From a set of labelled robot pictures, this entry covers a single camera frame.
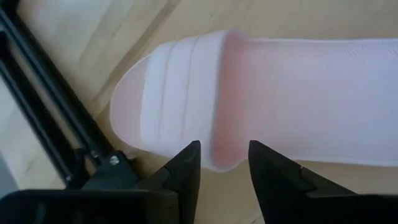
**light wood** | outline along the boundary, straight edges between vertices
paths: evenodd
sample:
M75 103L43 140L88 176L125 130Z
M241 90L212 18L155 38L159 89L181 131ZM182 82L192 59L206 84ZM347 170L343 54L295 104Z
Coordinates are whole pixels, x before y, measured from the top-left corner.
M119 141L109 128L108 102L123 73L159 44L231 27L251 37L267 38L398 37L398 2L394 0L24 0L18 13L105 135L116 148L137 156L145 175L167 159L136 152ZM18 186L61 188L1 82L0 105L0 151ZM358 193L398 193L398 168L302 164ZM264 222L247 161L227 173L202 170L196 220Z

